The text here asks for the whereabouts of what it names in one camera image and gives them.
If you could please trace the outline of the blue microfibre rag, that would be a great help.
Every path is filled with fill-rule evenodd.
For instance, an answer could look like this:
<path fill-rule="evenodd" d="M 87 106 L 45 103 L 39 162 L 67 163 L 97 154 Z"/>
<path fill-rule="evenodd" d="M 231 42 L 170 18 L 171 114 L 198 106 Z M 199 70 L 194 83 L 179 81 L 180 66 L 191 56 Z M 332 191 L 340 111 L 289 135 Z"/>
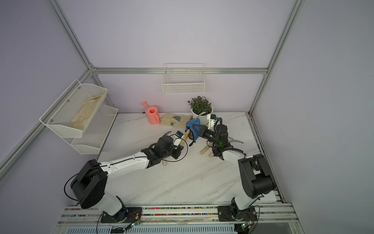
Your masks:
<path fill-rule="evenodd" d="M 188 138 L 191 139 L 191 143 L 189 144 L 189 147 L 191 147 L 199 138 L 198 132 L 200 130 L 200 119 L 195 118 L 191 119 L 186 123 L 186 132 L 189 132 Z"/>

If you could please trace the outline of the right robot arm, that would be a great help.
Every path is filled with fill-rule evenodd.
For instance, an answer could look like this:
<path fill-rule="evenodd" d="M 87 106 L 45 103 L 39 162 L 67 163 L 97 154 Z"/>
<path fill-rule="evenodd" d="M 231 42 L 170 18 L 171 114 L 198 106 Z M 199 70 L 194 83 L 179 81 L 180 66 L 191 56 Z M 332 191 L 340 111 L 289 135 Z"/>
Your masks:
<path fill-rule="evenodd" d="M 198 137 L 211 143 L 213 155 L 233 163 L 238 169 L 242 191 L 233 198 L 230 208 L 233 212 L 244 211 L 254 202 L 276 189 L 270 166 L 262 154 L 248 156 L 243 150 L 232 145 L 234 140 L 228 136 L 228 128 L 215 124 L 212 128 L 193 124 L 192 130 Z"/>

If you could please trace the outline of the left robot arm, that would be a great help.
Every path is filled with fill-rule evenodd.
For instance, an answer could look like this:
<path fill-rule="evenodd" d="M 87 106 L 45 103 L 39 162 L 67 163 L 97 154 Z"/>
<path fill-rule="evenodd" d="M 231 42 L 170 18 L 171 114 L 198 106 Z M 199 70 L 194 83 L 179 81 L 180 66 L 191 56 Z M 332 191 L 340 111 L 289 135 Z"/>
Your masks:
<path fill-rule="evenodd" d="M 106 191 L 107 184 L 120 176 L 158 165 L 168 157 L 177 162 L 184 149 L 180 145 L 184 141 L 183 135 L 180 131 L 170 136 L 163 135 L 157 143 L 119 160 L 86 162 L 80 172 L 68 179 L 75 198 L 67 197 L 78 202 L 83 209 L 94 207 L 110 216 L 125 214 L 124 203 L 118 196 Z"/>

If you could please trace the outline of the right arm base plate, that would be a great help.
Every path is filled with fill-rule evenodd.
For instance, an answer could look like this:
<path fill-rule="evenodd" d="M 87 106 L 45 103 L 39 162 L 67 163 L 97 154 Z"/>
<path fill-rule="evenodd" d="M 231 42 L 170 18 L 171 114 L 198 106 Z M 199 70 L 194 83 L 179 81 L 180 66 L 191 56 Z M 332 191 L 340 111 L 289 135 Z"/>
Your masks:
<path fill-rule="evenodd" d="M 250 206 L 244 210 L 239 210 L 234 206 L 218 206 L 219 221 L 257 221 L 255 207 Z"/>

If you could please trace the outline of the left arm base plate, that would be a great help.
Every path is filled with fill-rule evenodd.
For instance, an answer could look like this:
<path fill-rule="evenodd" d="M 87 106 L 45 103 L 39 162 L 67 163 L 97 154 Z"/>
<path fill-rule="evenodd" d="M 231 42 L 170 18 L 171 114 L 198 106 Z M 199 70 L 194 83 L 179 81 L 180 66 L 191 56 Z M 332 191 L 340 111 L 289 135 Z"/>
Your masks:
<path fill-rule="evenodd" d="M 100 223 L 134 223 L 140 220 L 142 215 L 141 207 L 122 208 L 117 214 L 109 215 L 104 212 Z"/>

